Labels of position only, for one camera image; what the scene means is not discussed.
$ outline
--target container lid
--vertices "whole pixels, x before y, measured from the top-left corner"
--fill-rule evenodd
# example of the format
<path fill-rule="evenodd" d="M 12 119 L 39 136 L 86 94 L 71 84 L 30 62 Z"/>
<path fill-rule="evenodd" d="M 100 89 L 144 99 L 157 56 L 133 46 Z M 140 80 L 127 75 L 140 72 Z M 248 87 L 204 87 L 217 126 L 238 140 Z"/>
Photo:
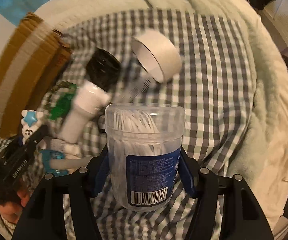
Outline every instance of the container lid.
<path fill-rule="evenodd" d="M 111 104 L 105 109 L 108 135 L 161 141 L 183 136 L 185 111 L 181 106 Z"/>

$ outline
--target blue plastic item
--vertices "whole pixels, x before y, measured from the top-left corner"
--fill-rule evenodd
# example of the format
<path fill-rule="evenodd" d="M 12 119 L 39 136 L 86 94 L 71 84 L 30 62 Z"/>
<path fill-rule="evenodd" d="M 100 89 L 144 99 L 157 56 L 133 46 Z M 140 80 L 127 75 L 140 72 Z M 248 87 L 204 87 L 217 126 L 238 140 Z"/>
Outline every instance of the blue plastic item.
<path fill-rule="evenodd" d="M 42 161 L 45 169 L 45 173 L 53 173 L 56 177 L 67 175 L 67 170 L 55 170 L 52 169 L 49 165 L 49 161 L 51 159 L 65 159 L 65 156 L 62 152 L 57 152 L 54 150 L 41 150 L 42 153 Z"/>

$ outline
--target cardboard box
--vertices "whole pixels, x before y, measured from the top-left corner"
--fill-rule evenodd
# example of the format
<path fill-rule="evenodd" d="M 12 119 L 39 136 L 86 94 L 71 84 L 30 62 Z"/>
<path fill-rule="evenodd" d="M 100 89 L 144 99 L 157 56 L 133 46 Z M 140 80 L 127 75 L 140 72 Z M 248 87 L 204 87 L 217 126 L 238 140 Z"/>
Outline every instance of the cardboard box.
<path fill-rule="evenodd" d="M 37 110 L 71 50 L 61 33 L 28 13 L 0 57 L 0 137 L 18 134 L 23 109 Z"/>

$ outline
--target white bottle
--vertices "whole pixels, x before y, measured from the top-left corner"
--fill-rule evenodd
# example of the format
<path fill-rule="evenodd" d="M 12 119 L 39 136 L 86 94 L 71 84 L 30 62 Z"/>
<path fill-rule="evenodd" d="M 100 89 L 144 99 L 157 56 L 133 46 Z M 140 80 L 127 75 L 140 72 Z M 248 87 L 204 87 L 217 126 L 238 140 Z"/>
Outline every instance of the white bottle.
<path fill-rule="evenodd" d="M 58 137 L 68 143 L 76 143 L 89 119 L 94 117 L 100 108 L 107 105 L 109 99 L 109 95 L 104 90 L 85 81 L 73 98 L 71 111 Z"/>

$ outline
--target blue star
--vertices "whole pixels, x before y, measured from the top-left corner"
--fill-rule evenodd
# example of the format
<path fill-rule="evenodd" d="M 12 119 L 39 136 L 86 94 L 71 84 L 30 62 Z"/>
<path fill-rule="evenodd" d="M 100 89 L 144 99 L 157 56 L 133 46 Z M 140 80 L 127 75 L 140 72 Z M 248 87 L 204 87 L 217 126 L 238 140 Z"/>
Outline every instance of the blue star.
<path fill-rule="evenodd" d="M 33 123 L 37 122 L 36 112 L 28 111 L 26 116 L 24 117 L 24 121 L 28 124 L 29 127 L 31 127 Z"/>

